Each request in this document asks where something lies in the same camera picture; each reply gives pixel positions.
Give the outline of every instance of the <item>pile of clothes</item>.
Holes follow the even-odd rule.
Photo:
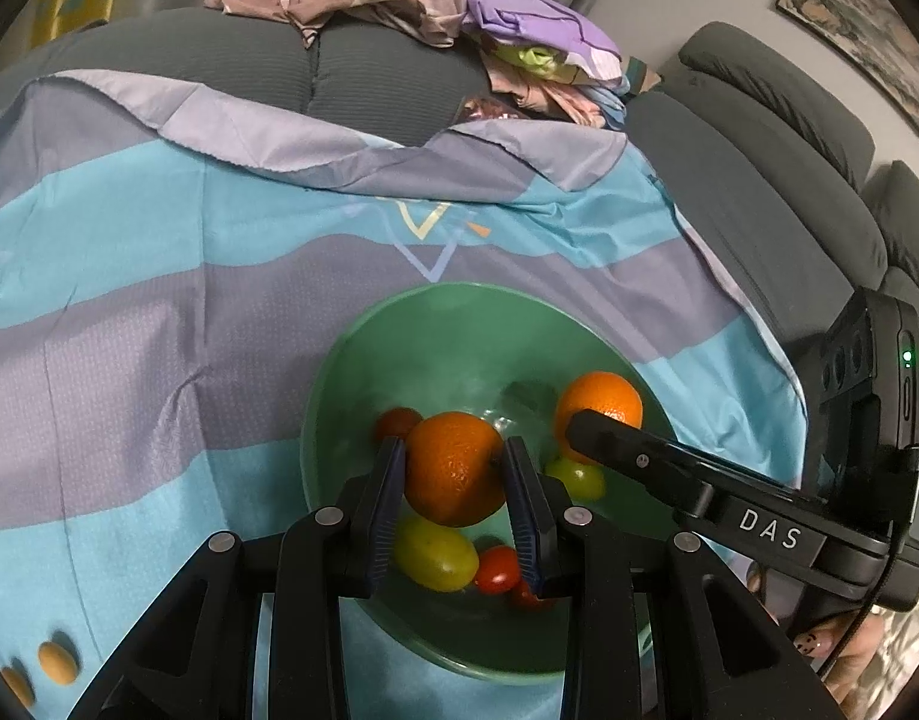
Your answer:
[[[205,0],[237,16],[292,23],[307,47],[337,11],[399,29],[429,46],[465,36],[480,47],[492,90],[520,108],[586,127],[621,129],[629,62],[594,23],[553,0]]]

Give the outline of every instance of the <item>fingernail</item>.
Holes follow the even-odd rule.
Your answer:
[[[792,640],[792,643],[799,654],[810,658],[821,658],[833,649],[833,634],[829,631],[809,632],[800,634]]]

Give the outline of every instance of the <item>gray stripe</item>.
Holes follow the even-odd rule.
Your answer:
[[[482,281],[535,295],[595,330],[631,362],[672,357],[741,314],[682,238],[609,268],[582,271],[561,257],[463,247],[450,260],[444,280]]]
[[[703,341],[739,311],[685,241],[586,271],[554,255],[460,247],[444,278],[532,293],[637,361]],[[0,528],[130,503],[207,447],[296,437],[333,339],[422,283],[394,247],[336,235],[0,330]]]
[[[155,137],[119,105],[82,84],[32,81],[0,112],[0,207],[50,173]]]
[[[382,143],[192,81],[106,70],[63,76],[109,95],[180,146],[300,186],[356,194],[503,202],[523,194],[536,172],[576,191],[612,170],[626,147],[626,135],[609,130],[492,119],[444,130],[421,148],[367,148]]]

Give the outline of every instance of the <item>nut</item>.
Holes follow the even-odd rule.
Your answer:
[[[36,652],[43,672],[57,685],[72,685],[79,676],[73,656],[55,641],[44,641]]]
[[[4,666],[0,669],[0,676],[10,686],[10,690],[20,700],[20,704],[27,709],[34,705],[34,692],[20,672],[10,666]]]

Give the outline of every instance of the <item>sofa cushion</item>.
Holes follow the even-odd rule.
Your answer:
[[[840,100],[769,46],[728,23],[703,26],[679,50],[687,67],[716,76],[765,105],[859,189],[875,145]]]
[[[453,124],[469,95],[489,95],[476,47],[433,49],[376,23],[336,15],[314,43],[319,69],[308,113],[404,146]]]
[[[919,179],[897,160],[882,191],[867,201],[883,231],[890,265],[906,271],[919,288]]]
[[[31,79],[101,68],[199,81],[233,97],[305,113],[313,54],[285,23],[206,8],[164,10],[64,35],[0,73],[0,109]]]
[[[656,91],[629,102],[626,132],[780,343],[825,332],[852,288],[749,160]]]
[[[736,87],[688,68],[669,74],[657,88],[712,124],[749,159],[851,284],[879,287],[887,257],[869,209],[789,124]]]

